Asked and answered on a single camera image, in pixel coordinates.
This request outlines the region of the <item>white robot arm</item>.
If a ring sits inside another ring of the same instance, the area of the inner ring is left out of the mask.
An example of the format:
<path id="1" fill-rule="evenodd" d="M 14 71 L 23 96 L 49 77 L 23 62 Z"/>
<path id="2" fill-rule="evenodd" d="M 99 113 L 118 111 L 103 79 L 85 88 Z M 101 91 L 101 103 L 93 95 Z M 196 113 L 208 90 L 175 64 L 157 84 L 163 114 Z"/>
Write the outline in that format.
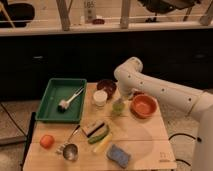
<path id="1" fill-rule="evenodd" d="M 114 70 L 118 90 L 129 97 L 134 89 L 164 101 L 199 123 L 192 171 L 213 171 L 213 94 L 142 74 L 143 64 L 131 57 Z"/>

